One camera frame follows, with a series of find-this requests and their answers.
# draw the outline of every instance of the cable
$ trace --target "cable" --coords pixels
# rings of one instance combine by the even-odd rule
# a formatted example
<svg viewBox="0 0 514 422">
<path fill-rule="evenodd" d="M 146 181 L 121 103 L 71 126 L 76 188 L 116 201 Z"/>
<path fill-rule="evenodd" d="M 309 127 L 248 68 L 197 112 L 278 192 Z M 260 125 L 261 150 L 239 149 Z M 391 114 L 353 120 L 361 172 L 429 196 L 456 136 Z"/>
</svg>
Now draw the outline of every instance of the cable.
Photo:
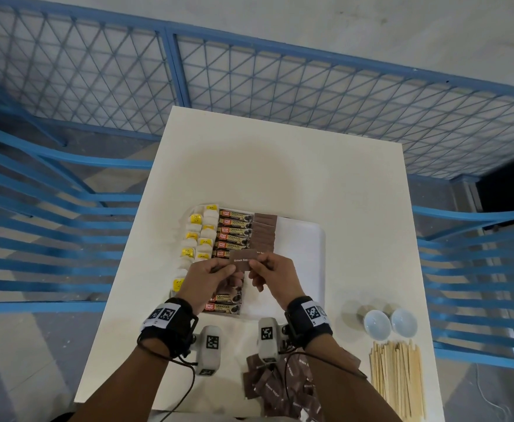
<svg viewBox="0 0 514 422">
<path fill-rule="evenodd" d="M 293 356 L 293 355 L 305 355 L 307 357 L 311 357 L 311 358 L 315 358 L 316 360 L 319 360 L 321 362 L 324 362 L 325 364 L 329 364 L 330 366 L 333 366 L 335 367 L 336 369 L 339 369 L 339 370 L 342 370 L 344 371 L 345 373 L 348 373 L 350 375 L 353 375 L 353 376 L 356 376 L 356 377 L 360 377 L 361 379 L 367 379 L 367 377 L 363 374 L 362 376 L 358 375 L 357 373 L 349 370 L 349 369 L 345 369 L 344 367 L 341 367 L 340 365 L 338 364 L 335 364 L 331 361 L 328 361 L 328 360 L 325 360 L 324 358 L 322 357 L 318 357 L 316 355 L 313 355 L 313 354 L 309 354 L 307 352 L 302 352 L 302 351 L 294 351 L 292 352 L 288 358 L 286 359 L 286 364 L 284 365 L 284 391 L 286 392 L 286 399 L 289 401 L 290 403 L 290 411 L 292 410 L 292 406 L 293 406 L 293 402 L 292 400 L 290 400 L 290 396 L 288 395 L 288 384 L 286 383 L 286 375 L 287 375 L 287 370 L 288 370 L 288 362 L 290 361 L 290 358 Z"/>
<path fill-rule="evenodd" d="M 165 419 L 167 419 L 171 413 L 173 413 L 174 411 L 176 411 L 179 406 L 183 403 L 184 399 L 187 397 L 187 395 L 190 394 L 190 391 L 192 391 L 192 388 L 194 387 L 194 378 L 196 377 L 196 373 L 194 372 L 194 367 L 193 366 L 196 366 L 196 363 L 189 363 L 187 361 L 184 361 L 181 356 L 179 356 L 179 359 L 181 361 L 176 361 L 176 360 L 173 360 L 169 357 L 165 357 L 165 355 L 161 355 L 161 354 L 158 354 L 157 352 L 154 352 L 152 351 L 151 349 L 149 349 L 148 347 L 146 347 L 143 343 L 140 342 L 140 336 L 138 336 L 138 339 L 136 340 L 136 345 L 138 346 L 138 348 L 140 348 L 141 350 L 147 352 L 148 354 L 150 355 L 153 355 L 154 357 L 157 357 L 157 358 L 161 358 L 162 360 L 166 360 L 166 361 L 170 361 L 171 363 L 175 363 L 175 364 L 178 364 L 179 366 L 183 366 L 183 367 L 188 367 L 189 369 L 192 370 L 192 382 L 190 383 L 190 387 L 188 389 L 188 391 L 186 392 L 186 394 L 183 395 L 183 398 L 180 399 L 180 401 L 177 403 L 177 405 L 175 407 L 173 407 L 171 410 L 169 410 L 167 413 L 159 422 L 163 422 Z"/>
<path fill-rule="evenodd" d="M 479 364 L 478 363 L 476 363 L 476 385 L 477 385 L 477 389 L 479 390 L 479 393 L 481 395 L 481 398 L 483 398 L 487 404 L 489 404 L 489 405 L 495 407 L 496 409 L 499 409 L 501 412 L 503 412 L 503 415 L 505 416 L 504 422 L 508 422 L 508 420 L 510 419 L 510 416 L 511 416 L 509 406 L 507 406 L 507 405 L 505 405 L 505 407 L 499 406 L 495 403 L 492 403 L 487 398 L 485 398 L 484 392 L 481 390 L 481 385 L 479 384 Z"/>
</svg>

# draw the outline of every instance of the bowl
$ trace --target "bowl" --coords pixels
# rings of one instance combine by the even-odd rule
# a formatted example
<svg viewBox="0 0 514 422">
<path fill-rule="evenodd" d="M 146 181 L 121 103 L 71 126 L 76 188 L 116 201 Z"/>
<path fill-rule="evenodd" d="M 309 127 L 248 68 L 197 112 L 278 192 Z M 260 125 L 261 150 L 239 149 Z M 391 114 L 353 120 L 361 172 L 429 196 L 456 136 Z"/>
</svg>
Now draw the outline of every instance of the bowl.
<svg viewBox="0 0 514 422">
<path fill-rule="evenodd" d="M 417 319 L 407 309 L 396 309 L 391 322 L 394 332 L 404 338 L 412 338 L 417 333 Z"/>
<path fill-rule="evenodd" d="M 373 309 L 364 316 L 364 329 L 373 340 L 386 340 L 392 332 L 392 325 L 384 312 Z"/>
</svg>

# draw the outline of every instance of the wire grid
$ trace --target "wire grid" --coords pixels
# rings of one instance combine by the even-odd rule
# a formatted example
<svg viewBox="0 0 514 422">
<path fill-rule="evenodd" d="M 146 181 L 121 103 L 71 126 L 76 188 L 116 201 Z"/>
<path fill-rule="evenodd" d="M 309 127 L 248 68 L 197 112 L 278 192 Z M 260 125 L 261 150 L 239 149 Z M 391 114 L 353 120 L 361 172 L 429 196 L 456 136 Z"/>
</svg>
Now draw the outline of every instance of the wire grid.
<svg viewBox="0 0 514 422">
<path fill-rule="evenodd" d="M 481 175 L 514 158 L 514 98 L 192 38 L 193 108 L 403 145 L 408 173 Z"/>
<path fill-rule="evenodd" d="M 0 85 L 35 116 L 161 134 L 170 76 L 154 31 L 0 6 Z"/>
</svg>

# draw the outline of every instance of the gray floor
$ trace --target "gray floor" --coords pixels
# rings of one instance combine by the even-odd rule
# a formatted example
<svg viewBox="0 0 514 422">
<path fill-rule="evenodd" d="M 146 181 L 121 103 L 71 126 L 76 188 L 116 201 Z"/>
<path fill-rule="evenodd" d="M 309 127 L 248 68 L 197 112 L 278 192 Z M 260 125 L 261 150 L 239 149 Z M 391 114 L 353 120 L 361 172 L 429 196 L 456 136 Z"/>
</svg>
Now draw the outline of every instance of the gray floor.
<svg viewBox="0 0 514 422">
<path fill-rule="evenodd" d="M 30 127 L 4 127 L 30 141 L 55 147 L 38 137 Z M 69 139 L 67 150 L 76 154 L 117 158 L 134 154 L 136 157 L 138 154 L 153 156 L 157 147 L 148 141 L 74 130 L 62 132 Z M 16 151 L 9 155 L 20 157 L 21 161 L 24 158 Z M 81 179 L 90 180 L 95 177 L 96 183 L 104 183 L 108 187 L 102 190 L 95 188 L 97 191 L 141 193 L 146 180 L 146 177 L 139 176 L 127 182 L 114 176 L 112 172 L 86 166 L 72 165 L 72 170 Z M 414 205 L 457 209 L 452 189 L 447 182 L 410 177 L 409 187 Z M 435 222 L 422 217 L 415 217 L 415 224 L 420 235 L 429 235 L 451 226 L 447 221 Z M 36 242 L 49 244 L 47 239 Z M 21 252 L 10 252 L 4 257 L 29 260 L 28 255 Z M 13 280 L 36 279 L 36 275 L 8 274 L 11 275 L 8 279 Z M 60 281 L 54 276 L 41 278 Z M 112 278 L 63 278 L 63 281 L 92 280 L 110 282 Z M 71 408 L 72 397 L 78 387 L 99 321 L 100 314 L 84 313 L 0 315 L 0 422 L 46 422 Z M 447 421 L 503 420 L 502 414 L 481 398 L 476 386 L 474 365 L 443 360 L 437 363 Z M 514 371 L 480 366 L 479 374 L 487 399 L 508 406 L 513 413 L 510 420 L 514 420 Z"/>
</svg>

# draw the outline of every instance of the hand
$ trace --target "hand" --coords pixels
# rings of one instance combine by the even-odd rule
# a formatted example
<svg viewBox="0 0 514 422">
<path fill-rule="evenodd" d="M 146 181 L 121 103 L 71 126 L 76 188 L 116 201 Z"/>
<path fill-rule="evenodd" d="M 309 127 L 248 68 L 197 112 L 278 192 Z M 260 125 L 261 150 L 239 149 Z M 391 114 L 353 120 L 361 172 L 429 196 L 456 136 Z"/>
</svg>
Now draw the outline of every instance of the hand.
<svg viewBox="0 0 514 422">
<path fill-rule="evenodd" d="M 295 298 L 306 295 L 291 259 L 274 253 L 263 253 L 257 260 L 249 261 L 249 266 L 249 278 L 253 279 L 253 286 L 261 292 L 267 284 L 283 310 L 286 311 L 288 304 Z"/>
<path fill-rule="evenodd" d="M 212 258 L 193 263 L 181 285 L 177 298 L 186 300 L 194 315 L 200 314 L 212 298 L 218 285 L 227 280 L 230 287 L 243 285 L 243 272 L 235 272 L 235 265 L 227 259 Z"/>
</svg>

